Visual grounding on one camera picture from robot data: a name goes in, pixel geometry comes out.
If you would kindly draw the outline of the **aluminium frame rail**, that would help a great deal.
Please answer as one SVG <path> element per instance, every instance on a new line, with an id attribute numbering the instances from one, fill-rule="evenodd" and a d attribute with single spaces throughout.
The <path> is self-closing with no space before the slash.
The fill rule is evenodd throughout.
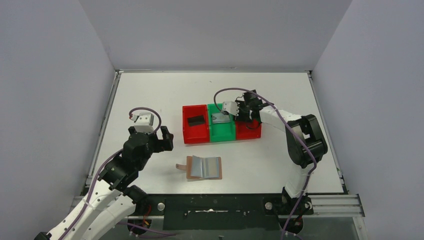
<path id="1" fill-rule="evenodd" d="M 277 193 L 270 194 L 151 194 L 147 200 L 151 216 L 163 216 L 172 209 L 186 213 L 258 213 L 287 217 L 292 205 L 285 205 Z M 310 194 L 296 207 L 294 217 L 364 217 L 357 194 Z"/>

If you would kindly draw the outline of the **black card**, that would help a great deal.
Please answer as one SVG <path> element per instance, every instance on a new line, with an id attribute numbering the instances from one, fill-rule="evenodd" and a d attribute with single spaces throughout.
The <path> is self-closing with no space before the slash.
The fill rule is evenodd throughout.
<path id="1" fill-rule="evenodd" d="M 189 127 L 194 127 L 194 126 L 206 124 L 206 120 L 203 115 L 197 115 L 197 116 L 188 117 L 187 123 Z"/>

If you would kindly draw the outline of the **green middle bin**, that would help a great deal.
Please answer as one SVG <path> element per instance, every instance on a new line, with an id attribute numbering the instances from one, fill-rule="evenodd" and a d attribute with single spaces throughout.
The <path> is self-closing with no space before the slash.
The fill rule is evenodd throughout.
<path id="1" fill-rule="evenodd" d="M 233 117 L 230 116 L 231 122 L 213 124 L 211 120 L 212 113 L 221 113 L 215 104 L 207 105 L 207 114 L 209 121 L 209 138 L 211 143 L 228 142 L 236 140 L 236 125 Z"/>

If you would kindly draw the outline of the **brown leather card holder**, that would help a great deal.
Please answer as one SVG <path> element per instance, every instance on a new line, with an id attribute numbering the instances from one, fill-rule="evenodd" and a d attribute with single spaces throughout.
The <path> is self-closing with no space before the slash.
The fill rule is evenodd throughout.
<path id="1" fill-rule="evenodd" d="M 221 180 L 223 178 L 221 157 L 187 156 L 185 164 L 175 168 L 184 171 L 188 180 Z"/>

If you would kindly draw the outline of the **red bin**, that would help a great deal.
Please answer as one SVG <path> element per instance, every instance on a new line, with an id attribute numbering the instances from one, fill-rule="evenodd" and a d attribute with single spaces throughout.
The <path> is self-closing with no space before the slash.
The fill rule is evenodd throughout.
<path id="1" fill-rule="evenodd" d="M 204 116 L 206 124 L 190 127 L 187 118 L 199 115 Z M 206 104 L 185 105 L 182 107 L 182 132 L 183 141 L 186 145 L 210 142 L 208 108 Z"/>
<path id="2" fill-rule="evenodd" d="M 235 122 L 235 139 L 241 140 L 252 140 L 259 139 L 262 135 L 262 126 L 257 120 L 252 122 Z"/>

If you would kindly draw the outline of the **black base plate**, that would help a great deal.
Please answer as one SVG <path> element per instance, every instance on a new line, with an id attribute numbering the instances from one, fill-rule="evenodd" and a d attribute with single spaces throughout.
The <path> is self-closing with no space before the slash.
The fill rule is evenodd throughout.
<path id="1" fill-rule="evenodd" d="M 255 228 L 277 231 L 291 211 L 297 220 L 312 215 L 311 199 L 304 197 L 296 203 L 284 200 L 280 193 L 151 194 L 124 221 L 136 225 L 146 221 L 153 226 L 153 220 L 161 220 L 162 229 L 167 231 Z"/>

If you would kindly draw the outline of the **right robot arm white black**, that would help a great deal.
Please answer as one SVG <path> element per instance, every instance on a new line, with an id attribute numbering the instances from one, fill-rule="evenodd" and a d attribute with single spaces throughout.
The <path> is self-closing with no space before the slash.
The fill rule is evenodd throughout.
<path id="1" fill-rule="evenodd" d="M 255 90 L 244 92 L 242 100 L 224 103 L 223 111 L 236 122 L 270 125 L 285 133 L 292 161 L 290 175 L 282 188 L 282 209 L 295 213 L 307 195 L 309 181 L 318 162 L 328 152 L 328 144 L 315 115 L 299 115 L 279 109 L 260 98 Z"/>

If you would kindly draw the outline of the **silver grey card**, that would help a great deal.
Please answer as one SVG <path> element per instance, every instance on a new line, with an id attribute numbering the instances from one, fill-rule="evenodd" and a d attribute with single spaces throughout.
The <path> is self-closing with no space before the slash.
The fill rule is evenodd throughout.
<path id="1" fill-rule="evenodd" d="M 224 123 L 231 122 L 230 116 L 228 114 L 223 114 L 221 112 L 212 113 L 210 118 L 213 124 L 224 124 Z"/>

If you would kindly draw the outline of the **right red bin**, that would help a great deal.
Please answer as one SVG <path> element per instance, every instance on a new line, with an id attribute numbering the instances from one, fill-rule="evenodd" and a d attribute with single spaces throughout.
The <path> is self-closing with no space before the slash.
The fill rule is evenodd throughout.
<path id="1" fill-rule="evenodd" d="M 252 140 L 259 139 L 262 135 L 262 126 L 257 120 L 252 122 L 235 122 L 235 139 L 241 140 Z"/>

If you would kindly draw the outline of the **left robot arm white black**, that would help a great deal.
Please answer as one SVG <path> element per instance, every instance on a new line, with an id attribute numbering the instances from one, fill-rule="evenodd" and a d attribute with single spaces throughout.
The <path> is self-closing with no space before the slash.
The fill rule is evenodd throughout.
<path id="1" fill-rule="evenodd" d="M 97 170 L 88 193 L 74 209 L 54 228 L 40 232 L 37 240 L 81 240 L 108 204 L 119 200 L 119 210 L 124 202 L 133 212 L 143 213 L 148 207 L 148 194 L 133 184 L 152 154 L 172 151 L 174 135 L 161 126 L 162 138 L 156 133 L 137 132 L 132 126 L 122 149 L 112 154 Z"/>

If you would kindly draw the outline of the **left red bin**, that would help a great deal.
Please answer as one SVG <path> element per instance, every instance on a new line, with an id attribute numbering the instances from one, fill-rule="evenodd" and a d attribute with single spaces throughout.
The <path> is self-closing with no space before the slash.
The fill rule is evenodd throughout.
<path id="1" fill-rule="evenodd" d="M 187 118 L 199 115 L 204 116 L 206 124 L 190 127 Z M 182 107 L 182 132 L 183 141 L 186 145 L 210 142 L 208 108 L 206 104 L 185 105 Z"/>

